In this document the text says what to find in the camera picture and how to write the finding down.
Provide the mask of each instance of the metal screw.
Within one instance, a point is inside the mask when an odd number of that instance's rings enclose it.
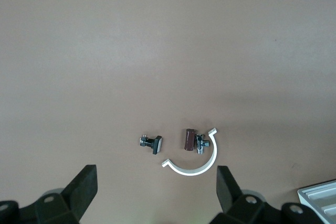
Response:
[[[53,196],[49,196],[47,198],[44,199],[44,203],[48,203],[48,202],[52,202],[54,200]]]
[[[250,204],[257,203],[257,199],[255,197],[252,197],[252,196],[247,196],[246,201],[249,202]]]
[[[292,212],[295,212],[296,214],[302,214],[303,213],[303,210],[301,207],[297,206],[297,205],[291,205],[289,207],[289,209],[292,211]]]
[[[210,146],[210,142],[209,141],[203,141],[202,146],[209,147]]]
[[[6,210],[8,208],[7,204],[0,206],[0,211]]]

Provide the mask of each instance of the metal fitting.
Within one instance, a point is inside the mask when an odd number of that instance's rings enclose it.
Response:
[[[203,140],[204,135],[202,134],[197,134],[195,136],[196,140],[196,146],[197,146],[197,153],[198,154],[203,154],[204,153],[204,147],[209,147],[210,142],[207,140]]]
[[[157,136],[155,139],[150,139],[146,137],[146,135],[143,135],[140,138],[140,145],[152,148],[154,155],[160,152],[161,142],[162,142],[162,136]]]

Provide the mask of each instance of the white plastic container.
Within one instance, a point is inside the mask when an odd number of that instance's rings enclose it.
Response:
[[[336,224],[336,180],[298,190],[300,202],[313,209],[326,224]]]

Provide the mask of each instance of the brown cylinder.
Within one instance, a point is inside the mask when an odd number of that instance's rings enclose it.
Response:
[[[186,136],[185,136],[185,145],[184,145],[184,149],[186,151],[194,150],[195,133],[196,131],[194,129],[187,129]]]

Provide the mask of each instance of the white curved plastic clip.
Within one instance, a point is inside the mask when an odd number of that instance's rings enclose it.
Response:
[[[216,144],[215,137],[214,137],[214,135],[216,133],[217,133],[216,128],[213,128],[208,133],[209,137],[210,137],[210,139],[211,139],[211,141],[214,145],[214,150],[212,152],[211,158],[209,159],[208,162],[206,162],[205,165],[203,165],[203,166],[201,166],[200,168],[197,168],[197,169],[187,170],[187,169],[179,168],[178,166],[174,165],[170,161],[170,159],[167,159],[162,163],[162,167],[165,167],[165,166],[169,165],[171,169],[173,169],[177,173],[179,173],[181,175],[185,175],[185,176],[196,176],[196,175],[199,175],[199,174],[202,174],[202,173],[206,172],[214,164],[214,162],[216,160],[216,157],[217,157],[217,144]]]

